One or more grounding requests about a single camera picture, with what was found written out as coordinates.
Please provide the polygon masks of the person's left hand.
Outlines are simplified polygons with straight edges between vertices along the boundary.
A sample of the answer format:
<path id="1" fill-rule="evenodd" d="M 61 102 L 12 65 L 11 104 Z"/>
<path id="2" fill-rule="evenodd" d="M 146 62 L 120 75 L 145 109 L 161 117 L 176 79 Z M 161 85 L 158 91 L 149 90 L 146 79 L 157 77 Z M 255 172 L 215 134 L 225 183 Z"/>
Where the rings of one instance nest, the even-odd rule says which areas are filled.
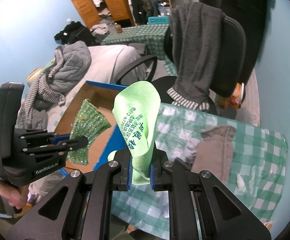
<path id="1" fill-rule="evenodd" d="M 14 188 L 0 180 L 0 197 L 6 198 L 10 206 L 20 210 L 26 206 L 29 185 Z"/>

